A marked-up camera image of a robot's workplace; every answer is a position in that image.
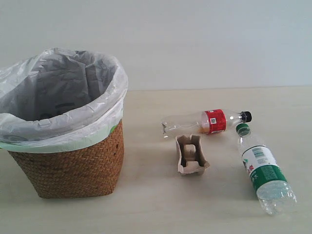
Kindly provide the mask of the brown cardboard egg carton piece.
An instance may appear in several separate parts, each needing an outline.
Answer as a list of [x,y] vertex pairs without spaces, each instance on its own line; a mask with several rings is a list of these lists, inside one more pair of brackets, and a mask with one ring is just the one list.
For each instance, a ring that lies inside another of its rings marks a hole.
[[177,136],[175,142],[178,157],[177,171],[182,176],[203,175],[210,164],[202,151],[201,136]]

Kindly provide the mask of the clear bottle red label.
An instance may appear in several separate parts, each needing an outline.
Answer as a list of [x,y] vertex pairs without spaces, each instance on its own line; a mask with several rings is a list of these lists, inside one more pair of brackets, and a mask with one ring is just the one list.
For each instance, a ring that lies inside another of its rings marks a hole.
[[213,109],[193,114],[165,117],[161,121],[163,137],[180,135],[216,134],[252,121],[249,111],[234,112],[226,109]]

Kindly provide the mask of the clear bottle green label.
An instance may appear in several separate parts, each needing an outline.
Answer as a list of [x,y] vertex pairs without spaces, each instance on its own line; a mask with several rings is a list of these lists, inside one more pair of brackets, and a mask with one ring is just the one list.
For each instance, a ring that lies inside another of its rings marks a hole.
[[262,209],[276,215],[291,211],[296,196],[271,150],[246,123],[236,126],[238,151]]

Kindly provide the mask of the woven brown wicker basket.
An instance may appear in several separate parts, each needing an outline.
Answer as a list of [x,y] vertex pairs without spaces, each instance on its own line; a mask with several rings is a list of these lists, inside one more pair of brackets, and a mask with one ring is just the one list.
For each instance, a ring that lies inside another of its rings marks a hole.
[[9,154],[41,198],[84,198],[111,194],[124,159],[122,122],[103,141],[75,151]]

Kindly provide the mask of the white plastic bin liner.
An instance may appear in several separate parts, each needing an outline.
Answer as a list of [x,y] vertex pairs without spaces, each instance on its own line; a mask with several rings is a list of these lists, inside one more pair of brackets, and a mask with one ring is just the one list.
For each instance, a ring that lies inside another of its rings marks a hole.
[[0,71],[0,146],[22,153],[84,149],[121,122],[128,76],[113,56],[52,48]]

